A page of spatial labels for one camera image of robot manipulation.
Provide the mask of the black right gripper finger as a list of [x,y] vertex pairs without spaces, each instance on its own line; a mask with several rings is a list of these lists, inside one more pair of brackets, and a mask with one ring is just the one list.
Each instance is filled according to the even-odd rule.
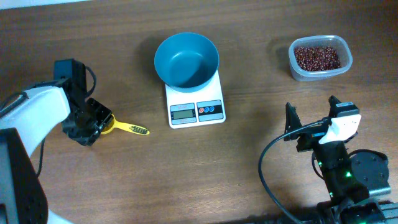
[[337,114],[338,114],[337,104],[341,103],[341,101],[334,95],[331,95],[328,99],[328,102],[330,104],[330,110],[329,110],[328,116],[329,117],[337,117]]
[[[286,103],[285,105],[285,115],[286,115],[286,123],[285,123],[285,133],[292,132],[298,128],[302,127],[300,118],[296,112],[296,107],[292,106],[290,103]],[[300,133],[293,133],[286,137],[284,137],[284,141],[296,140],[300,136]]]

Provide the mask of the yellow measuring scoop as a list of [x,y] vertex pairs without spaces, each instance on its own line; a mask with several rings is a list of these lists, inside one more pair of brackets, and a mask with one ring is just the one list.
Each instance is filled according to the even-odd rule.
[[112,120],[107,125],[107,127],[105,127],[102,130],[102,132],[101,132],[102,135],[109,134],[114,129],[120,129],[120,130],[129,132],[129,133],[138,134],[141,136],[146,136],[146,135],[150,134],[150,131],[145,127],[138,126],[135,124],[120,122],[115,118],[115,116],[113,114],[111,115],[111,117],[112,117]]

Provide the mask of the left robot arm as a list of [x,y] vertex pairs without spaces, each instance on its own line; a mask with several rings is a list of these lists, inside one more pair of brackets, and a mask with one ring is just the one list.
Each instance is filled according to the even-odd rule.
[[1,103],[1,223],[68,223],[49,209],[41,168],[31,155],[56,125],[82,146],[92,145],[112,121],[91,97],[92,69],[73,58],[54,63],[53,80],[36,83]]

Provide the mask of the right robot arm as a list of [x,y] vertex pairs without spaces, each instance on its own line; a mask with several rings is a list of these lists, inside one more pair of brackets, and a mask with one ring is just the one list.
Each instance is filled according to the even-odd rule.
[[361,115],[352,102],[335,96],[321,124],[305,128],[290,103],[285,106],[285,141],[296,140],[297,151],[312,152],[314,171],[325,182],[330,200],[303,211],[302,223],[397,223],[397,204],[380,198],[391,192],[388,158],[370,149],[348,152],[358,133]]

